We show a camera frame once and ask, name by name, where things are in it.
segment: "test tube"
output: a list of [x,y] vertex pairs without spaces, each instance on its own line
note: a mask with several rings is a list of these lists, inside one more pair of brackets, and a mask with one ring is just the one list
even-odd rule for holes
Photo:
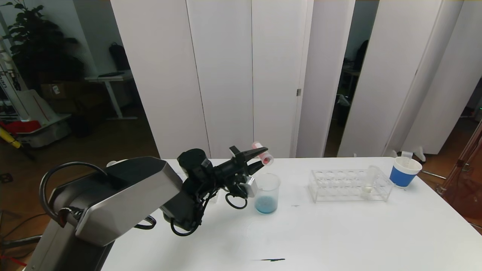
[[[253,142],[251,146],[253,147],[253,149],[257,149],[257,148],[261,148],[263,145],[261,145],[261,143],[256,141],[256,142]],[[261,163],[263,163],[263,165],[271,165],[274,160],[273,156],[267,151],[261,153],[258,157],[261,160]]]
[[254,197],[254,207],[263,214],[272,214],[278,208],[278,194],[280,178],[271,173],[259,174],[254,177],[258,185],[258,192]]

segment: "silver metal panel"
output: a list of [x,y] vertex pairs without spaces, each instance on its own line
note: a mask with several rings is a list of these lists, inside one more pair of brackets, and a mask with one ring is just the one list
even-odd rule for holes
[[181,186],[181,178],[166,163],[158,173],[90,207],[75,235],[107,245],[173,198]]

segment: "black backpack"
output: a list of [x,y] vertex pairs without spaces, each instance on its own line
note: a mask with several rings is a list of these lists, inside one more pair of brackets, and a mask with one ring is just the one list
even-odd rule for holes
[[109,47],[110,55],[116,64],[117,70],[128,70],[131,69],[129,66],[129,61],[127,60],[127,55],[125,54],[124,47],[118,45],[117,43],[112,43]]

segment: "blue cup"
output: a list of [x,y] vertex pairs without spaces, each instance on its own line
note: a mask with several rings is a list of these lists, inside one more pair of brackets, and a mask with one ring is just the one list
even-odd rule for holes
[[390,180],[399,187],[407,187],[422,170],[422,165],[408,157],[397,157],[392,167]]

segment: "desk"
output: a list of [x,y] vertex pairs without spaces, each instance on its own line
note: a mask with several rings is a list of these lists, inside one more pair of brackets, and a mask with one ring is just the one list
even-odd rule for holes
[[121,107],[119,106],[116,96],[114,95],[114,90],[112,89],[112,85],[110,82],[119,82],[119,81],[128,81],[132,80],[134,76],[132,75],[132,71],[124,70],[123,74],[116,75],[116,76],[106,76],[106,77],[98,77],[98,76],[90,76],[86,77],[85,80],[89,82],[103,82],[106,85],[107,92],[109,93],[110,101],[112,102],[112,106],[116,111],[117,118],[116,120],[136,120],[137,117],[124,117],[122,115]]
[[343,80],[344,74],[348,74],[350,76],[350,83],[348,84],[348,97],[353,99],[353,95],[355,93],[355,90],[352,91],[351,86],[353,84],[353,78],[354,77],[360,77],[361,71],[359,70],[353,70],[352,68],[342,68],[341,69],[341,79],[340,82]]
[[[120,237],[102,271],[482,270],[482,237],[418,177],[406,189],[394,188],[386,203],[315,204],[309,197],[311,169],[371,164],[389,174],[393,158],[275,159],[260,170],[281,178],[274,214],[259,215],[253,200],[236,210],[221,191],[196,232],[179,237],[157,210],[156,227]],[[286,260],[259,261],[267,258]]]

